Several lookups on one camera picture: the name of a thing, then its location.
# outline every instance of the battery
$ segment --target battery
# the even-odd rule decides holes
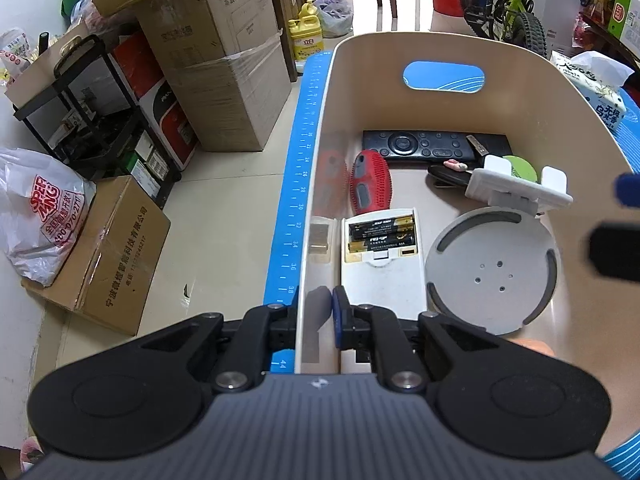
[[[351,224],[351,240],[364,240],[366,238],[389,235],[402,231],[409,231],[414,228],[414,216],[400,216],[398,218],[385,218],[373,222],[363,222],[361,224]]]
[[[365,240],[358,240],[356,242],[349,242],[349,252],[361,253],[363,251],[384,251],[386,249],[406,247],[409,245],[415,245],[415,234],[413,231],[391,233],[388,235],[366,238]]]

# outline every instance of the storage bin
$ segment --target storage bin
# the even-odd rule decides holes
[[[416,60],[479,67],[476,92],[409,88],[404,69]],[[618,205],[612,183],[630,171],[596,112],[546,59],[523,48],[437,32],[382,32],[355,36],[335,50],[324,90],[306,210],[300,274],[296,371],[337,373],[330,291],[340,276],[339,226],[353,215],[348,184],[327,177],[327,157],[350,170],[369,129],[449,130],[506,134],[513,152],[537,170],[566,173],[574,203],[543,222],[561,253],[551,303],[518,336],[541,339],[565,361],[595,375],[612,399],[600,444],[606,452],[640,428],[640,286],[602,278],[586,259],[585,241],[600,221],[640,215]],[[418,210],[422,250],[463,212],[483,206],[455,190],[426,182],[426,168],[391,169],[392,208]],[[327,250],[308,248],[310,232],[327,224]]]

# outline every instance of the yellow jug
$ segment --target yellow jug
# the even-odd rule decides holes
[[[302,5],[300,12],[298,13],[298,18],[301,20],[305,16],[317,16],[318,8],[314,5],[313,0],[307,0],[306,4]]]
[[[322,28],[317,16],[304,16],[300,20],[289,20],[289,33],[293,40],[293,54],[298,61],[322,52]]]

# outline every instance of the red silicone scrubber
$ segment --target red silicone scrubber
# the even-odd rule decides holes
[[[391,174],[386,160],[375,150],[356,157],[349,182],[351,205],[357,215],[391,207]]]

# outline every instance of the remote control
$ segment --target remote control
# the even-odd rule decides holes
[[[513,155],[507,137],[499,134],[473,134],[492,155]],[[443,162],[455,158],[459,162],[475,162],[478,154],[466,140],[467,133],[422,130],[365,130],[364,150],[376,150],[386,161]]]

